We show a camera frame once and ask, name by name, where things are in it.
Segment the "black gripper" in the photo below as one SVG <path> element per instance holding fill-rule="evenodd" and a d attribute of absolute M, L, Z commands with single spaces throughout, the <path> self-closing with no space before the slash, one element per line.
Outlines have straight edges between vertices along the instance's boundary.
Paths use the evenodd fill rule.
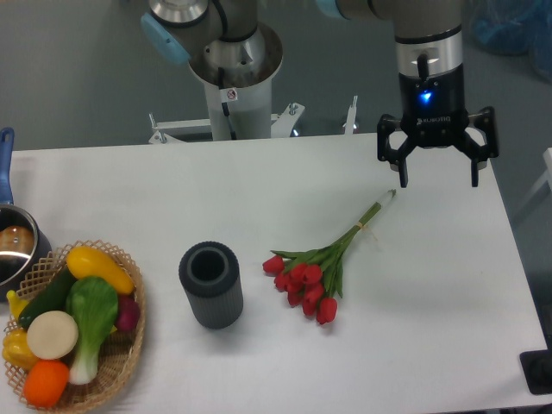
<path fill-rule="evenodd" d="M 480 170 L 499 156 L 499 138 L 495 109 L 486 106 L 467 115 L 464 93 L 464 72 L 452 70 L 426 79 L 398 76 L 403 115 L 389 114 L 377 124 L 377 158 L 387 161 L 398 172 L 402 188 L 408 185 L 407 157 L 416 147 L 455 147 L 466 150 L 471 161 L 471 186 L 479 185 Z M 479 144 L 467 137 L 466 128 L 475 129 L 483 138 Z M 406 138 L 399 148 L 392 148 L 390 137 L 402 131 Z"/>

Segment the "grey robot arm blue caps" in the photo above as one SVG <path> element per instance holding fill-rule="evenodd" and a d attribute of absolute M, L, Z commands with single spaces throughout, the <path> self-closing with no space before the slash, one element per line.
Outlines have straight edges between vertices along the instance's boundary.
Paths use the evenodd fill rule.
<path fill-rule="evenodd" d="M 402 115 L 377 125 L 377 157 L 408 182 L 416 148 L 454 147 L 471 162 L 471 183 L 499 154 L 494 110 L 465 107 L 461 4 L 457 1 L 321 1 L 334 18 L 393 25 Z M 156 51 L 203 83 L 215 140 L 270 138 L 272 80 L 282 44 L 258 19 L 255 1 L 152 1 L 141 29 Z"/>

